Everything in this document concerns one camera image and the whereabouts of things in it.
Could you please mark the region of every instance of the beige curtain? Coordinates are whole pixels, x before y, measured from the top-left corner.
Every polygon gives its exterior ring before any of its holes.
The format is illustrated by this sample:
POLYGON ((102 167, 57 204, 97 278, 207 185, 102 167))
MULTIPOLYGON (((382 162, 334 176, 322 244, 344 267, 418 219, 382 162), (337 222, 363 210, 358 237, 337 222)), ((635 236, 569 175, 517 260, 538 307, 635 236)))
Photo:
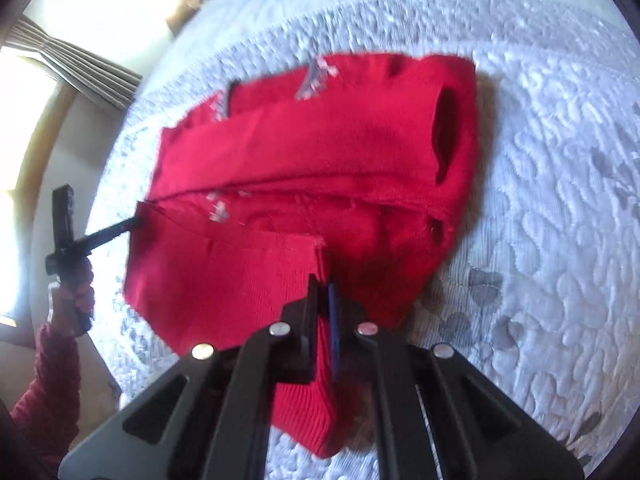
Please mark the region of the beige curtain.
POLYGON ((50 37, 22 16, 4 42, 7 47, 37 54, 54 72, 107 110, 125 110, 133 101, 141 76, 78 46, 50 37))

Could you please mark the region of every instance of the screw head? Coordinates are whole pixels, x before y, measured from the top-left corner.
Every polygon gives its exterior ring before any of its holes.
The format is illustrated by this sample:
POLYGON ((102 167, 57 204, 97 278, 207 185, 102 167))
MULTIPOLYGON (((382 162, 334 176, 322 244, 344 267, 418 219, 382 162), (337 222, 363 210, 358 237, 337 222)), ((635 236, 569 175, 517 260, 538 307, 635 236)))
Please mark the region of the screw head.
POLYGON ((365 321, 358 325, 357 332, 360 335, 376 335, 378 333, 378 326, 370 321, 365 321))
POLYGON ((269 327, 269 333, 276 337, 283 337, 283 336, 289 335, 290 332, 291 332, 291 327, 284 321, 277 321, 269 327))
POLYGON ((446 343, 438 343, 433 347, 433 354, 438 359, 451 359, 455 352, 451 345, 448 345, 446 343))
POLYGON ((216 349, 213 348, 213 346, 211 346, 209 343, 200 343, 199 345, 193 347, 193 349, 191 350, 191 355, 195 359, 204 361, 205 359, 209 359, 215 351, 216 349))

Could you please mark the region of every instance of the quilted bedspread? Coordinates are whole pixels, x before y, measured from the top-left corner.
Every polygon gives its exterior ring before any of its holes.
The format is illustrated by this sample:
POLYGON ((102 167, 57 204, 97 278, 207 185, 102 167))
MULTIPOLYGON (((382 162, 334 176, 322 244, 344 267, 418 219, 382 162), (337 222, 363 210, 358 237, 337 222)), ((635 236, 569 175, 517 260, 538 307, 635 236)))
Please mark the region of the quilted bedspread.
MULTIPOLYGON (((129 111, 88 231, 133 214, 160 129, 213 90, 361 51, 478 70, 475 191, 408 340, 452 343, 591 472, 640 404, 640 45, 609 0, 212 0, 129 111)), ((90 335, 130 399, 176 357, 122 299, 126 257, 126 237, 92 256, 90 335)), ((271 431, 273 480, 377 466, 366 402, 332 459, 271 431)))

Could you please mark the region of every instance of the sweater sleeve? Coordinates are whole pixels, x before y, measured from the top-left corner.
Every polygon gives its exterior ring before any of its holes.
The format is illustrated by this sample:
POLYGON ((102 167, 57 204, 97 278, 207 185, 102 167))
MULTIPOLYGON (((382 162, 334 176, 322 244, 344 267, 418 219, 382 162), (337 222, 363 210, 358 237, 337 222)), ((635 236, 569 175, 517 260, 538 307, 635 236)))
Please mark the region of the sweater sleeve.
POLYGON ((11 411, 12 419, 37 455, 58 470, 78 435, 80 359, 75 339, 40 329, 35 379, 11 411))

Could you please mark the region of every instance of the bed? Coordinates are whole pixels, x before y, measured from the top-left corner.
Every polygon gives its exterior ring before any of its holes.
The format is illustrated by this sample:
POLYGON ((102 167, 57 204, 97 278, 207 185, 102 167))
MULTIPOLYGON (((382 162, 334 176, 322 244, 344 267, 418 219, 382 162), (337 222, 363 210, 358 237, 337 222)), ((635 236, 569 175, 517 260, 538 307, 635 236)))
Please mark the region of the bed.
MULTIPOLYGON (((140 89, 88 232, 133 214, 160 130, 214 90, 362 51, 478 70, 479 174, 408 341, 450 342, 592 472, 640 405, 640 44, 611 0, 209 0, 140 89)), ((122 402, 177 359, 122 299, 127 241, 92 256, 122 402)), ((373 439, 366 402, 331 459, 273 429, 266 476, 374 478, 373 439)))

